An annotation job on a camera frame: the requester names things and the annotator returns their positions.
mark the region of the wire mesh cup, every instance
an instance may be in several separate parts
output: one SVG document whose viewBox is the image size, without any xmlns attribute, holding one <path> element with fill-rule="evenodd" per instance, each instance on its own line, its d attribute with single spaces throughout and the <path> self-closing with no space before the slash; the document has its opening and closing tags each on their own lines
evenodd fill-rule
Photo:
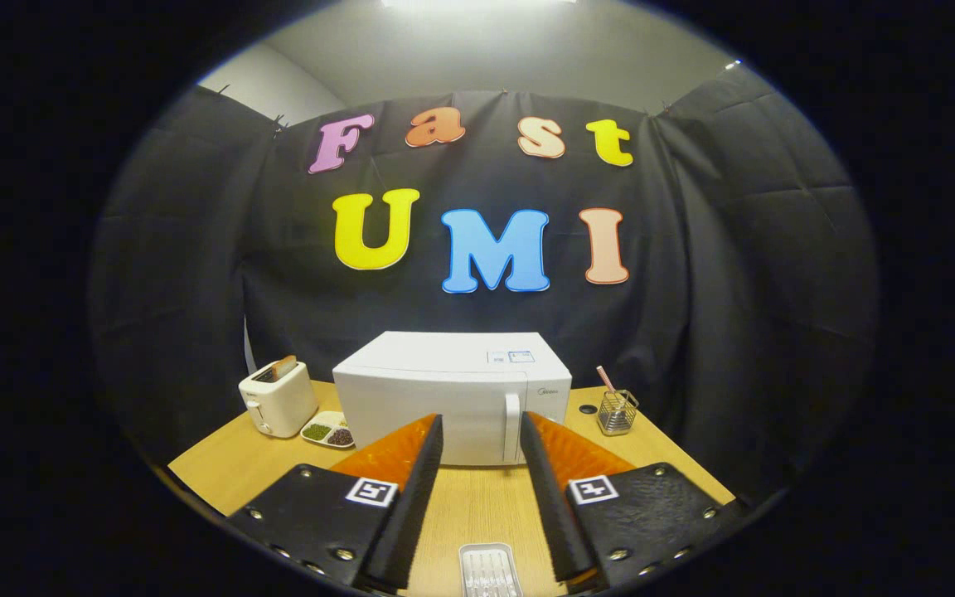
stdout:
<svg viewBox="0 0 955 597">
<path fill-rule="evenodd" d="M 603 435 L 628 434 L 633 429 L 638 405 L 629 390 L 604 392 L 603 404 L 599 405 L 599 429 Z"/>
</svg>

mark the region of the letter m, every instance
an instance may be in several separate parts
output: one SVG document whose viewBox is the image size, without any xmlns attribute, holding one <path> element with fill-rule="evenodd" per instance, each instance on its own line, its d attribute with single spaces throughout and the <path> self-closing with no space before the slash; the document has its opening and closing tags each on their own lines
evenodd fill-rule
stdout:
<svg viewBox="0 0 955 597">
<path fill-rule="evenodd" d="M 543 228 L 547 215 L 536 209 L 521 209 L 511 215 L 503 235 L 497 240 L 481 214 L 473 209 L 453 209 L 440 217 L 452 236 L 452 253 L 448 279 L 441 284 L 444 292 L 460 294 L 478 290 L 478 282 L 470 275 L 470 261 L 477 266 L 485 287 L 496 290 L 511 264 L 507 290 L 539 292 L 550 286 L 543 274 Z"/>
</svg>

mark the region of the peach letter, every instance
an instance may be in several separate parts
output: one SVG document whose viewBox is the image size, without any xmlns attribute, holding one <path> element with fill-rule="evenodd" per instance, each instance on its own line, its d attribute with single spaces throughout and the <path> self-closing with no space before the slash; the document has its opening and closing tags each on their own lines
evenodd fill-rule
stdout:
<svg viewBox="0 0 955 597">
<path fill-rule="evenodd" d="M 632 154 L 621 151 L 621 141 L 629 140 L 629 135 L 628 131 L 618 128 L 617 122 L 596 120 L 589 122 L 584 128 L 595 133 L 595 152 L 599 154 L 603 162 L 621 167 L 633 162 Z"/>
<path fill-rule="evenodd" d="M 565 153 L 565 143 L 558 135 L 562 128 L 554 120 L 545 120 L 528 116 L 518 121 L 518 147 L 526 155 L 538 158 L 561 158 Z"/>
<path fill-rule="evenodd" d="M 621 250 L 618 248 L 621 212 L 595 207 L 580 212 L 580 219 L 588 224 L 588 236 L 592 241 L 592 267 L 584 272 L 584 279 L 592 284 L 625 282 L 628 269 L 621 265 Z"/>
<path fill-rule="evenodd" d="M 412 118 L 414 128 L 405 136 L 405 143 L 413 148 L 425 147 L 430 143 L 451 143 L 467 132 L 463 126 L 459 126 L 462 117 L 454 107 L 425 110 Z"/>
</svg>

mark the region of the wooden table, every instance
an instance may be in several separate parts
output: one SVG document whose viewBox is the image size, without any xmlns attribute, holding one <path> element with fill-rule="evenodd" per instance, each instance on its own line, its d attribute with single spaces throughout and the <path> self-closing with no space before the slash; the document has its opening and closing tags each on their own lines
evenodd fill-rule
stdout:
<svg viewBox="0 0 955 597">
<path fill-rule="evenodd" d="M 341 410 L 333 383 L 312 382 L 319 410 Z M 731 492 L 717 483 L 647 417 L 637 415 L 633 430 L 608 438 L 595 415 L 580 405 L 598 407 L 604 389 L 570 391 L 565 424 L 577 434 L 637 466 L 668 462 L 717 502 L 731 502 Z M 355 449 L 330 449 L 306 441 L 270 438 L 257 431 L 243 412 L 209 437 L 175 458 L 169 468 L 205 502 L 230 515 L 275 483 L 295 464 L 330 468 Z M 403 595 L 450 597 L 462 594 L 459 547 L 468 543 L 506 543 L 514 551 L 519 583 L 526 597 L 565 593 L 555 582 L 543 536 L 533 484 L 526 466 L 467 468 L 441 466 L 414 553 L 409 588 Z"/>
</svg>

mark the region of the white microwave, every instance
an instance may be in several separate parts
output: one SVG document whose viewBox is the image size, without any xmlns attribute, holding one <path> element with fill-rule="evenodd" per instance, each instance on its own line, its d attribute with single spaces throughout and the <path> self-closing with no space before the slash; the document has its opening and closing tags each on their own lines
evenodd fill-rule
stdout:
<svg viewBox="0 0 955 597">
<path fill-rule="evenodd" d="M 441 464 L 523 464 L 521 413 L 562 423 L 572 377 L 539 333 L 384 332 L 333 370 L 357 449 L 431 412 Z"/>
</svg>

